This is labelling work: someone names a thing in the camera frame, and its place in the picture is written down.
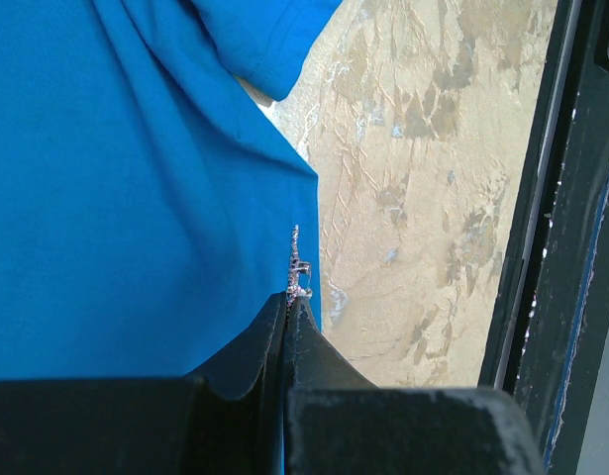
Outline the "blue garment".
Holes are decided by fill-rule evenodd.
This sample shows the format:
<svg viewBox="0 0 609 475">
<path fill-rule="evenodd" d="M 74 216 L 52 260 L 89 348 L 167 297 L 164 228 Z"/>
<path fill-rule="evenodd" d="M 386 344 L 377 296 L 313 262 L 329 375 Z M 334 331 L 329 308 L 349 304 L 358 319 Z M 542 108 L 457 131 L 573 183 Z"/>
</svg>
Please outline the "blue garment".
<svg viewBox="0 0 609 475">
<path fill-rule="evenodd" d="M 318 177 L 249 96 L 337 1 L 0 1 L 0 381 L 181 377 L 318 291 Z"/>
</svg>

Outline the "silver leaf brooch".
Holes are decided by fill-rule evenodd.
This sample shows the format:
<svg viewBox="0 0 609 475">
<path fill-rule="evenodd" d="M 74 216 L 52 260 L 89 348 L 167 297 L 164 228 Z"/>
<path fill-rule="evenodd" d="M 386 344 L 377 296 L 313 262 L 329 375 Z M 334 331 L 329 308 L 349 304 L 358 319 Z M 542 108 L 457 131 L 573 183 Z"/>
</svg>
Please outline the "silver leaf brooch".
<svg viewBox="0 0 609 475">
<path fill-rule="evenodd" d="M 286 287 L 286 302 L 289 307 L 291 307 L 298 298 L 310 299 L 313 296 L 313 290 L 309 284 L 312 278 L 312 265 L 310 262 L 300 258 L 298 247 L 299 235 L 299 226 L 295 225 L 291 234 Z M 300 277 L 302 275 L 306 276 L 308 279 L 309 283 L 306 286 L 300 284 Z"/>
</svg>

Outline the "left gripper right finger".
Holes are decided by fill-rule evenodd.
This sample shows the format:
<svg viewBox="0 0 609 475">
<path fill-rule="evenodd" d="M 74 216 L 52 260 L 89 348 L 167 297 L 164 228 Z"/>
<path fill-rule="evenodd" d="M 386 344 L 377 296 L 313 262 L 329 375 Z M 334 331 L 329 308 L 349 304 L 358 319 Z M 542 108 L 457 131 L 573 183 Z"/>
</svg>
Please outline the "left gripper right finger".
<svg viewBox="0 0 609 475">
<path fill-rule="evenodd" d="M 307 300 L 285 333 L 288 474 L 542 474 L 513 399 L 486 387 L 378 388 L 317 329 Z"/>
</svg>

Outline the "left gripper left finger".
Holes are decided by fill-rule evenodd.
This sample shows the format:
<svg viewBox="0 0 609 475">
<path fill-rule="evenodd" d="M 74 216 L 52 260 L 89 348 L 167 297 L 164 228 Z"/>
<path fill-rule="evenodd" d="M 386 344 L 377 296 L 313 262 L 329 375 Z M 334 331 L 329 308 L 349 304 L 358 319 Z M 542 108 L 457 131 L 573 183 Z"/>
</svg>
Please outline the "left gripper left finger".
<svg viewBox="0 0 609 475">
<path fill-rule="evenodd" d="M 0 474 L 279 474 L 286 297 L 181 377 L 0 381 Z"/>
</svg>

